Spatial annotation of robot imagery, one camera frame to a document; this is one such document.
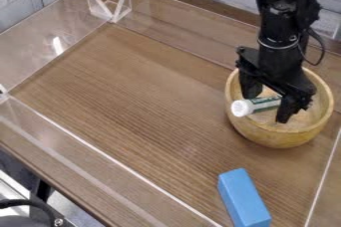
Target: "blue block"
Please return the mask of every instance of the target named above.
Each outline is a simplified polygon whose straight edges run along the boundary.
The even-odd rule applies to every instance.
[[[234,227],[268,227],[271,217],[243,168],[217,177],[217,191]]]

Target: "screw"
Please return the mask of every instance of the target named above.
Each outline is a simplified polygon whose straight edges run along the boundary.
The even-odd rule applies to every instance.
[[[58,219],[54,220],[54,226],[56,227],[62,226],[62,224],[64,224],[64,220],[62,219],[58,218]]]

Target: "bowl rim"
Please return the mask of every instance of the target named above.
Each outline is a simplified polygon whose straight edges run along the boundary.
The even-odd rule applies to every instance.
[[[244,116],[242,118],[247,118],[247,120],[259,128],[267,130],[267,131],[275,131],[275,132],[279,132],[279,133],[302,133],[302,132],[307,132],[318,127],[320,127],[324,122],[327,121],[327,119],[330,118],[331,114],[332,114],[332,111],[334,111],[334,98],[332,98],[332,93],[331,93],[331,90],[327,86],[327,84],[324,83],[324,81],[320,79],[320,77],[314,73],[311,72],[308,69],[306,69],[304,67],[302,68],[303,69],[303,72],[307,73],[311,77],[314,77],[315,81],[318,81],[318,83],[320,84],[320,86],[323,87],[324,91],[326,91],[326,97],[328,99],[328,106],[327,106],[327,109],[326,109],[326,112],[324,112],[324,115],[322,116],[322,118],[319,119],[319,121],[300,129],[276,129],[275,127],[272,126],[268,126],[266,124],[262,124],[259,122],[256,122],[255,120],[252,120],[248,116]],[[226,81],[226,85],[224,85],[224,99],[227,102],[231,102],[231,96],[228,94],[230,90],[227,88],[230,88],[230,84],[231,84],[231,81],[234,79],[234,77],[236,76],[239,72],[239,69],[235,69],[230,75],[228,75],[228,78],[227,78],[227,81]]]

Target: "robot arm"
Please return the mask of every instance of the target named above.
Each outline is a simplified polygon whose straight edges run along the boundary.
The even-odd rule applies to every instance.
[[[308,36],[322,45],[310,28],[320,7],[316,0],[256,0],[256,6],[259,48],[239,47],[236,50],[240,90],[246,99],[260,94],[262,85],[276,91],[282,101],[275,120],[286,123],[292,114],[307,110],[315,94],[315,86],[302,71],[302,61]]]

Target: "wooden bowl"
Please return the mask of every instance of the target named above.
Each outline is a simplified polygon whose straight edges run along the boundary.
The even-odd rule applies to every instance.
[[[307,69],[303,72],[316,87],[312,106],[307,111],[292,115],[287,123],[275,122],[276,110],[235,117],[230,111],[232,101],[242,99],[238,70],[227,79],[224,87],[226,113],[238,132],[252,142],[272,148],[288,148],[307,142],[323,128],[332,113],[334,100],[322,79]],[[260,97],[274,96],[275,92],[263,87]]]

